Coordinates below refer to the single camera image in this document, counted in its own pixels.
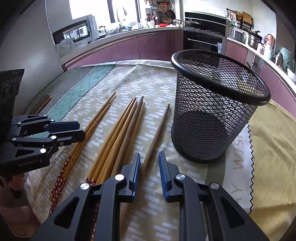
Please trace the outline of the left hand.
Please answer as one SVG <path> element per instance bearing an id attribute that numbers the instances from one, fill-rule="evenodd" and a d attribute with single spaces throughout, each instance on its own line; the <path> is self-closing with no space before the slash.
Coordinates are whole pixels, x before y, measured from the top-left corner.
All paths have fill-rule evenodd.
<path id="1" fill-rule="evenodd" d="M 8 184 L 1 182 L 1 240 L 28 240 L 40 226 L 30 206 L 18 206 L 10 189 L 24 188 L 25 175 L 13 176 Z"/>

